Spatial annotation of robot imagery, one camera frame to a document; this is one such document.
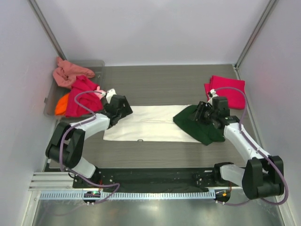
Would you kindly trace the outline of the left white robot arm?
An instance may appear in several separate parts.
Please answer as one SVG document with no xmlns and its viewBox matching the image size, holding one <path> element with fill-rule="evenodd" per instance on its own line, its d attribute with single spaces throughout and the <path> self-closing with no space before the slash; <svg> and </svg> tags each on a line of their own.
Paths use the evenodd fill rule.
<svg viewBox="0 0 301 226">
<path fill-rule="evenodd" d="M 68 168 L 72 173 L 84 177 L 84 183 L 94 188 L 99 185 L 99 169 L 83 156 L 84 141 L 92 135 L 115 126 L 119 120 L 133 113 L 125 96 L 116 94 L 114 89 L 105 94 L 106 102 L 100 113 L 76 123 L 58 123 L 46 148 L 46 156 Z"/>
</svg>

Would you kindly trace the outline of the white and green t shirt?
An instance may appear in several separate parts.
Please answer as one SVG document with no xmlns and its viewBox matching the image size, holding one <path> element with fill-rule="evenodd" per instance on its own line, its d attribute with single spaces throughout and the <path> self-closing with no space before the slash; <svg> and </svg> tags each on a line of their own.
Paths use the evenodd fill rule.
<svg viewBox="0 0 301 226">
<path fill-rule="evenodd" d="M 210 145 L 225 138 L 213 124 L 193 121 L 197 105 L 132 106 L 133 113 L 104 132 L 106 141 L 191 142 Z"/>
</svg>

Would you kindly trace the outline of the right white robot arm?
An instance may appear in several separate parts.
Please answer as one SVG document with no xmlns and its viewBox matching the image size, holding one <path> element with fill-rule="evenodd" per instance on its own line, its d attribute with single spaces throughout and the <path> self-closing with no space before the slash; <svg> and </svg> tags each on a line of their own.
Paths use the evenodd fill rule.
<svg viewBox="0 0 301 226">
<path fill-rule="evenodd" d="M 215 89 L 208 92 L 209 100 L 199 102 L 192 114 L 195 122 L 214 126 L 222 132 L 244 159 L 245 168 L 232 163 L 222 163 L 212 174 L 213 183 L 223 186 L 232 182 L 240 186 L 250 200 L 271 196 L 283 196 L 277 205 L 288 199 L 289 189 L 284 178 L 284 163 L 279 156 L 266 152 L 245 130 L 242 118 L 230 115 L 228 99 L 217 94 Z"/>
</svg>

